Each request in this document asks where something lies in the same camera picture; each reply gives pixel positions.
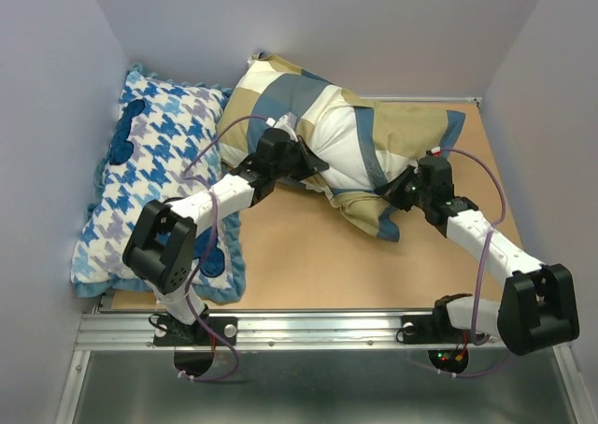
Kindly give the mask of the blue tan white patchwork pillow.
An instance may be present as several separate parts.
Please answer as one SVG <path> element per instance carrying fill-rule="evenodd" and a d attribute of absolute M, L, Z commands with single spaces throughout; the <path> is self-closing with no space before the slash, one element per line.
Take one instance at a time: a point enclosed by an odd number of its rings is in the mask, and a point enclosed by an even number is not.
<path fill-rule="evenodd" d="M 229 167 L 238 166 L 255 151 L 266 120 L 289 112 L 297 117 L 297 136 L 309 146 L 318 121 L 339 106 L 355 110 L 359 144 L 372 189 L 333 191 L 322 172 L 295 185 L 324 194 L 332 207 L 365 233 L 396 242 L 400 229 L 392 220 L 395 209 L 375 193 L 376 189 L 415 165 L 427 150 L 454 147 L 465 123 L 464 113 L 364 99 L 277 55 L 255 55 L 217 124 L 222 135 L 218 144 L 221 161 Z"/>

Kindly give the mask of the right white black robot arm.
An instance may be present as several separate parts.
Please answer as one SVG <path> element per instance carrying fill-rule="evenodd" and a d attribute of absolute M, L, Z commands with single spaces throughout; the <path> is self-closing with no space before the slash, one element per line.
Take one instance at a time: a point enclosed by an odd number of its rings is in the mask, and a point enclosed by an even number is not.
<path fill-rule="evenodd" d="M 419 208 L 429 224 L 477 260 L 480 274 L 490 274 L 502 288 L 498 302 L 478 294 L 442 297 L 423 324 L 413 325 L 406 341 L 422 334 L 451 341 L 468 331 L 498 337 L 511 353 L 523 356 L 579 337 L 570 271 L 529 255 L 487 221 L 471 200 L 456 195 L 446 158 L 429 154 L 376 192 L 400 210 Z"/>

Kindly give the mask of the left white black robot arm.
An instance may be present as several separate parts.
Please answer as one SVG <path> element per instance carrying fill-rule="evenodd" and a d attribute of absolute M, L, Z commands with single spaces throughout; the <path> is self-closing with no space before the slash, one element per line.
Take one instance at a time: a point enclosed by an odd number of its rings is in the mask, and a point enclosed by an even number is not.
<path fill-rule="evenodd" d="M 177 320 L 176 333 L 196 344 L 207 335 L 203 300 L 192 290 L 196 237 L 269 195 L 278 180 L 302 181 L 329 169 L 298 136 L 267 129 L 257 148 L 215 185 L 170 203 L 152 200 L 142 209 L 122 254 Z"/>

